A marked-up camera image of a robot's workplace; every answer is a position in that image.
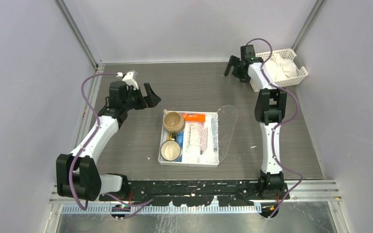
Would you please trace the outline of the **tan ceramic mug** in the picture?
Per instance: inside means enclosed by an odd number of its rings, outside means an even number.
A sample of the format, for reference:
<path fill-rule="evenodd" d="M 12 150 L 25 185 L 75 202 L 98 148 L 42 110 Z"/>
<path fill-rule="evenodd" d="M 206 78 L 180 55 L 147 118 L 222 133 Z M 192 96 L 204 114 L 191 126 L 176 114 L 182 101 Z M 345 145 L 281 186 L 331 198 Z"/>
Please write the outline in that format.
<path fill-rule="evenodd" d="M 164 129 L 171 134 L 181 133 L 186 125 L 183 115 L 179 112 L 170 112 L 167 109 L 163 110 L 163 127 Z"/>

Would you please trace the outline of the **white plastic bin tray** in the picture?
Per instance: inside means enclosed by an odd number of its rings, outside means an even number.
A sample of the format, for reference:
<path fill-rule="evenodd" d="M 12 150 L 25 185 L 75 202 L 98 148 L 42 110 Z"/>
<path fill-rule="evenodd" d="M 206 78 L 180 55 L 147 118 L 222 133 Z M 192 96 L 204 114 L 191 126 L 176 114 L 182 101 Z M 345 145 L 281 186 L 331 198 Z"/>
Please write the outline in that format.
<path fill-rule="evenodd" d="M 184 140 L 183 140 L 183 153 L 182 153 L 182 161 L 181 162 L 168 162 L 163 160 L 160 155 L 160 146 L 161 144 L 168 140 L 170 133 L 168 133 L 163 125 L 162 125 L 162 132 L 159 144 L 159 152 L 158 152 L 158 161 L 161 165 L 168 165 L 168 166 L 192 166 L 192 167 L 217 167 L 219 165 L 218 160 L 218 152 L 213 151 L 213 140 L 212 140 L 212 132 L 211 132 L 211 118 L 216 117 L 218 119 L 218 115 L 215 112 L 185 112 L 185 111 L 177 111 L 183 114 L 204 114 L 205 115 L 205 122 L 193 122 L 193 121 L 185 121 L 186 125 L 183 130 L 184 132 Z M 192 124 L 196 125 L 204 125 L 208 128 L 208 144 L 207 149 L 202 155 L 194 155 L 189 154 L 187 152 L 187 137 L 189 127 Z"/>

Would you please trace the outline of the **white ribbed mug black rim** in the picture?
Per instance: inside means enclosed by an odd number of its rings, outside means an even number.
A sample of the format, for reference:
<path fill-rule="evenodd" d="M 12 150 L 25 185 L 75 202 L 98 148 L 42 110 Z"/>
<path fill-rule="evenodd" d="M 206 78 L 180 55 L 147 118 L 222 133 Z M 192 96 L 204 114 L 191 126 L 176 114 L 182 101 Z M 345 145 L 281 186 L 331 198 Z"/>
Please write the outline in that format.
<path fill-rule="evenodd" d="M 176 135 L 170 134 L 168 140 L 164 141 L 160 146 L 160 155 L 163 160 L 175 162 L 181 153 L 180 146 L 175 141 Z"/>

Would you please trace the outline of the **clear oval glass tray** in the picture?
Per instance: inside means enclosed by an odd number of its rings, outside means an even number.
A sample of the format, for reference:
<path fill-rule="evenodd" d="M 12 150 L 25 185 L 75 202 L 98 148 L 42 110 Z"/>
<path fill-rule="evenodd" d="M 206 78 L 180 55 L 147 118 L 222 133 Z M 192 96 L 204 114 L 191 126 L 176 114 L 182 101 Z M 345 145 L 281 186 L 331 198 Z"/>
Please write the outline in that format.
<path fill-rule="evenodd" d="M 238 110 L 233 105 L 225 105 L 217 111 L 218 115 L 218 160 L 221 163 L 228 149 L 238 120 Z"/>

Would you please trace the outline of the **clear rectangular holder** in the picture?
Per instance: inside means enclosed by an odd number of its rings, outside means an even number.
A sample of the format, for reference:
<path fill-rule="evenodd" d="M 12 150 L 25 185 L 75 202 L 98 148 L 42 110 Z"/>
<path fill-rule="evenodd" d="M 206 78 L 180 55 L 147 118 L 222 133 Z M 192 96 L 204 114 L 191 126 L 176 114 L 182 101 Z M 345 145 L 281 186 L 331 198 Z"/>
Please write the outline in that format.
<path fill-rule="evenodd" d="M 187 137 L 187 152 L 189 154 L 201 155 L 200 154 L 200 131 L 204 125 L 192 124 L 189 127 Z"/>

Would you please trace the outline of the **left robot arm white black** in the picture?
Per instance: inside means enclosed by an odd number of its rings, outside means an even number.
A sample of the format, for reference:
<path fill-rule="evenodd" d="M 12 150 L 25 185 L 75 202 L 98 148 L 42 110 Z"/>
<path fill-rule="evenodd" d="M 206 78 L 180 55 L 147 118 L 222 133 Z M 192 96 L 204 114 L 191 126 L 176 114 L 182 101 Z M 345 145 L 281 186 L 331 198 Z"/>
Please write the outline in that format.
<path fill-rule="evenodd" d="M 99 195 L 111 193 L 118 201 L 129 197 L 130 186 L 126 175 L 100 175 L 96 163 L 108 141 L 121 128 L 130 110 L 153 108 L 161 98 L 149 83 L 144 84 L 146 96 L 140 89 L 124 81 L 112 82 L 105 105 L 98 119 L 83 141 L 70 153 L 56 159 L 56 186 L 59 196 L 78 201 L 94 201 Z"/>

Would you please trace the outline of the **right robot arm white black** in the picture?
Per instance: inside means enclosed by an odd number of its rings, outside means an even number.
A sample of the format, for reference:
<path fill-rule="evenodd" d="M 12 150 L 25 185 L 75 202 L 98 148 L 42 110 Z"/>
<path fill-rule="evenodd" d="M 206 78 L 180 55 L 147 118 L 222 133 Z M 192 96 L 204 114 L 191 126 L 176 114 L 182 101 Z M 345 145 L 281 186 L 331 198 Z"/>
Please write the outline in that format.
<path fill-rule="evenodd" d="M 279 133 L 283 122 L 287 93 L 278 88 L 267 73 L 253 45 L 240 47 L 240 57 L 230 56 L 224 75 L 232 74 L 241 82 L 253 82 L 258 88 L 254 116 L 260 125 L 263 160 L 258 178 L 258 194 L 264 199 L 280 198 L 286 192 L 283 169 L 279 165 Z"/>

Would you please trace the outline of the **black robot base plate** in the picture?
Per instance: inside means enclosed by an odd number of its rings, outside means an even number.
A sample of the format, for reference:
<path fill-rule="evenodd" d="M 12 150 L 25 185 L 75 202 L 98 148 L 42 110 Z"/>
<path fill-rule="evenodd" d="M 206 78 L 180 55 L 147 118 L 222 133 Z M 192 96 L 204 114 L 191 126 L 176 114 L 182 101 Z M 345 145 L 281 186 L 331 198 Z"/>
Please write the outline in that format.
<path fill-rule="evenodd" d="M 286 183 L 279 188 L 265 187 L 258 180 L 174 180 L 174 181 L 129 181 L 111 195 L 101 194 L 100 201 L 130 201 L 132 204 L 150 202 L 150 206 L 208 207 L 217 203 L 219 207 L 246 207 L 255 200 L 265 200 L 261 205 L 263 217 L 275 217 L 279 204 L 289 199 Z"/>

